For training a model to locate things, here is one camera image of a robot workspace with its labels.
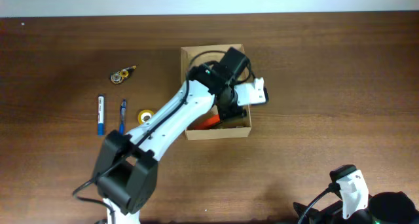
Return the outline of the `brown cardboard box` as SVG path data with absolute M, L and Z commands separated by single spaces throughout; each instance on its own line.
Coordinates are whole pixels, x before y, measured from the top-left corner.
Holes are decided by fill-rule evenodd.
M 180 71 L 181 83 L 185 80 L 186 72 L 190 69 L 190 61 L 199 53 L 208 50 L 227 51 L 230 47 L 245 53 L 243 44 L 227 44 L 227 45 L 207 45 L 195 47 L 180 48 Z M 232 119 L 231 121 L 222 122 L 218 126 L 209 129 L 197 130 L 196 127 L 203 124 L 206 120 L 218 115 L 217 107 L 214 105 L 210 111 L 197 118 L 186 130 L 185 136 L 188 140 L 209 140 L 222 138 L 245 138 L 249 136 L 251 131 L 250 107 L 245 106 L 247 115 L 243 118 Z

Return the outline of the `yellow tape roll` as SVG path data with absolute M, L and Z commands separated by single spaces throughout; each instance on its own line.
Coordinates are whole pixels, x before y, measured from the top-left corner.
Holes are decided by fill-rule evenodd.
M 150 109 L 143 109 L 137 114 L 137 121 L 140 125 L 145 124 L 153 115 Z

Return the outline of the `yellow correction tape dispenser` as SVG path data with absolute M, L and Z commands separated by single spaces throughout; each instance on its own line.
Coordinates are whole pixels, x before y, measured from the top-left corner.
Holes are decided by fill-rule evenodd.
M 126 67 L 110 75 L 109 80 L 113 84 L 122 84 L 125 80 L 132 76 L 132 73 L 137 69 L 136 65 Z

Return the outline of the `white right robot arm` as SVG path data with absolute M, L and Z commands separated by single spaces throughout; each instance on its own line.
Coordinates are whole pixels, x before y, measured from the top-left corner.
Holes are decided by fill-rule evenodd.
M 293 204 L 298 224 L 418 224 L 418 208 L 402 191 L 383 192 L 374 196 L 360 169 L 346 164 L 330 171 L 330 184 L 308 205 Z M 325 195 L 333 193 L 340 200 L 323 210 L 314 205 Z

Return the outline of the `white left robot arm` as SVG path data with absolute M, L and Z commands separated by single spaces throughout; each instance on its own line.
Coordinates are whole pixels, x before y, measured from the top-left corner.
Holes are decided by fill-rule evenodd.
M 107 209 L 107 223 L 139 223 L 140 209 L 156 188 L 158 163 L 168 147 L 214 105 L 230 113 L 241 106 L 236 91 L 251 63 L 209 61 L 192 67 L 176 95 L 146 123 L 104 139 L 92 182 Z

